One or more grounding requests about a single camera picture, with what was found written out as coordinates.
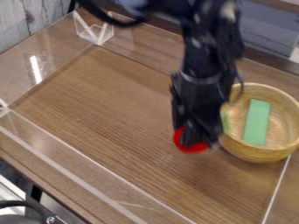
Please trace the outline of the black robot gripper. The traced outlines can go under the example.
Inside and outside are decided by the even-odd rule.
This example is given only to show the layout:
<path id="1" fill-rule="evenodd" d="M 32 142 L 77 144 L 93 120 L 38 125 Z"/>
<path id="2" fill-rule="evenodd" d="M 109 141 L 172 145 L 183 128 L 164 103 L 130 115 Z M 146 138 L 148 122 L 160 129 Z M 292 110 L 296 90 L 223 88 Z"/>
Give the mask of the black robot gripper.
<path id="1" fill-rule="evenodd" d="M 220 73 L 195 77 L 179 70 L 171 76 L 172 127 L 183 127 L 180 143 L 192 147 L 201 139 L 209 152 L 220 148 L 223 128 L 220 106 L 225 101 L 220 86 Z"/>

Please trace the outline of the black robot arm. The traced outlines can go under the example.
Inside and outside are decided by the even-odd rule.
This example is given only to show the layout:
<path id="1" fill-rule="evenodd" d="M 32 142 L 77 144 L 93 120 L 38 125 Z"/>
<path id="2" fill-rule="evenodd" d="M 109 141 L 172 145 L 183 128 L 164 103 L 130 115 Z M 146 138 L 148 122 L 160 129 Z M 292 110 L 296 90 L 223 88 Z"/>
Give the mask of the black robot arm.
<path id="1" fill-rule="evenodd" d="M 117 27 L 137 26 L 155 14 L 177 20 L 184 53 L 171 75 L 173 144 L 188 153 L 212 149 L 224 134 L 220 110 L 241 81 L 236 61 L 244 44 L 239 0 L 118 0 L 133 19 L 112 18 L 94 0 L 77 0 L 100 20 Z"/>

